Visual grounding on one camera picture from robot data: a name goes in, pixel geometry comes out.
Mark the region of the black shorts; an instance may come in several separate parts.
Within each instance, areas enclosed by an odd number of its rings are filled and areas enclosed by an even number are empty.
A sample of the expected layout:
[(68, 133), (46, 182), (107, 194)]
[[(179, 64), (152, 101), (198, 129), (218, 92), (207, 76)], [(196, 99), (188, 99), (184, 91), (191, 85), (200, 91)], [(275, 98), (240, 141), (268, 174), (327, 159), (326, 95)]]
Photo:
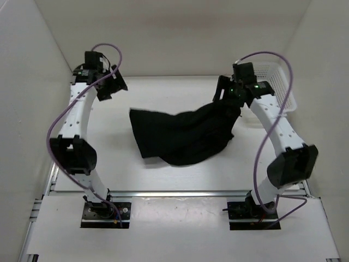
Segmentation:
[(133, 135), (143, 159), (172, 166), (200, 163), (226, 148), (241, 109), (230, 101), (206, 104), (176, 115), (131, 108)]

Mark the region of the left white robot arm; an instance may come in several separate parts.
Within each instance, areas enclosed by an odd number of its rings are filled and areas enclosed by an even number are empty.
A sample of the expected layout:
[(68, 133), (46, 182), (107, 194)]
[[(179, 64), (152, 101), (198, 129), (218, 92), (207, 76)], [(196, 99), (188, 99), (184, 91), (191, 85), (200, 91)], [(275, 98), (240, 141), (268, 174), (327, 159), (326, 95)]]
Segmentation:
[(88, 122), (96, 99), (108, 100), (112, 94), (126, 89), (118, 65), (104, 62), (81, 65), (73, 72), (69, 104), (46, 136), (47, 150), (54, 163), (85, 191), (85, 202), (101, 218), (111, 217), (117, 209), (96, 170), (97, 152), (87, 141)]

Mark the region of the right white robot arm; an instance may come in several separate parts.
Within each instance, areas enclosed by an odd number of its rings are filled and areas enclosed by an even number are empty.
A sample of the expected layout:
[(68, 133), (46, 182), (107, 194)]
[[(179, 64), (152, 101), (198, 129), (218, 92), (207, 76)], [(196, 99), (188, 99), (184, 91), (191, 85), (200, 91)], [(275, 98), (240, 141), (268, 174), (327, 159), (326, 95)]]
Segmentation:
[[(213, 100), (232, 100), (238, 106), (247, 105), (266, 131), (254, 161), (254, 188), (246, 197), (245, 213), (251, 218), (274, 213), (277, 199), (298, 182), (307, 180), (313, 171), (318, 156), (315, 145), (307, 145), (294, 131), (274, 90), (266, 81), (258, 82), (255, 77), (250, 84), (236, 82), (233, 78), (219, 76)], [(257, 168), (262, 149), (270, 140), (276, 158), (267, 167), (267, 177), (257, 182)]]

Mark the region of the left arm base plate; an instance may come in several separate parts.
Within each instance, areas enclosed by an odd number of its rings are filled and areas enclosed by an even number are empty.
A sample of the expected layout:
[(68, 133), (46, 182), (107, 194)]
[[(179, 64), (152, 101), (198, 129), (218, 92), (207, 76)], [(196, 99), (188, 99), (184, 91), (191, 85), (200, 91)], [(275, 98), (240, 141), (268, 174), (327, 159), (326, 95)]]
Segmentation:
[(121, 215), (121, 222), (113, 207), (93, 206), (85, 203), (80, 228), (89, 229), (129, 229), (131, 202), (114, 202)]

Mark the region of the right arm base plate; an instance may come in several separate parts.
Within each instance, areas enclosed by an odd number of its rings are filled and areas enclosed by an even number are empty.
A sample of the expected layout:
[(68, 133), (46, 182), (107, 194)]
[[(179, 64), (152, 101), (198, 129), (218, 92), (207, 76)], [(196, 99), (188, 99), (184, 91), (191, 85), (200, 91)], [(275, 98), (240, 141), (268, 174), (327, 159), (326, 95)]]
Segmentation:
[(278, 213), (268, 214), (261, 208), (249, 211), (243, 201), (229, 201), (223, 211), (228, 213), (231, 231), (280, 230)]

